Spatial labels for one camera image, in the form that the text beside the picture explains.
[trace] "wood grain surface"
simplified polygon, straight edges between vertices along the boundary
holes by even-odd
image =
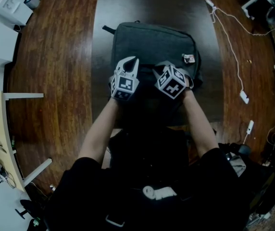
[[[22,31],[17,63],[8,76],[8,92],[45,94],[43,99],[10,100],[8,105],[11,134],[15,136],[23,174],[30,173],[48,157],[53,159],[34,180],[45,192],[50,191],[50,183],[57,186],[63,171],[70,168],[92,123],[90,63],[96,1],[41,0]],[[242,0],[212,1],[234,14],[249,31],[256,28],[256,32],[264,32],[245,17],[240,7]],[[131,2],[139,6],[138,0],[127,0],[128,4]],[[252,159],[258,161],[267,132],[275,124],[273,47],[268,36],[250,36],[232,18],[219,12],[218,15],[231,36],[250,102],[246,105],[239,97],[235,59],[221,26],[214,24],[223,67],[224,121],[212,123],[212,127],[217,130],[219,142],[242,142],[249,121],[254,120],[247,144],[252,148]]]
[[[116,29],[122,22],[155,24],[189,33],[195,40],[201,55],[201,72],[204,84],[196,91],[196,98],[210,121],[223,120],[223,77],[220,54],[213,24],[204,0],[98,0],[92,51],[92,113],[97,118],[106,104],[110,92],[108,78],[113,75],[111,55],[113,35],[102,30],[104,25]],[[149,106],[157,103],[149,100]],[[123,120],[134,116],[124,110]],[[156,110],[152,116],[160,114]],[[165,125],[185,124],[184,108],[178,109]],[[166,118],[162,112],[161,120]]]

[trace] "floor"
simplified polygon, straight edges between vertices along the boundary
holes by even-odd
[[[241,0],[212,1],[235,15],[249,31],[255,28],[264,32],[245,17]],[[8,110],[22,173],[28,175],[48,157],[53,159],[34,180],[46,193],[50,192],[49,185],[57,186],[63,171],[70,168],[92,124],[90,56],[96,2],[41,0],[23,29],[17,63],[8,76],[8,92],[45,94],[43,99],[10,100]],[[241,143],[253,120],[246,143],[252,148],[251,158],[259,161],[267,132],[275,124],[273,47],[270,37],[253,37],[235,20],[218,15],[231,36],[250,102],[246,105],[239,97],[236,62],[221,26],[215,23],[223,65],[224,120],[212,127],[219,142]]]

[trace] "black shirt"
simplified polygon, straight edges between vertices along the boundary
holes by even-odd
[[[130,175],[101,169],[91,158],[76,160],[45,209],[49,230],[243,230],[249,204],[224,153],[208,151],[196,167],[170,185],[132,186]],[[170,186],[176,196],[149,199],[143,188]]]

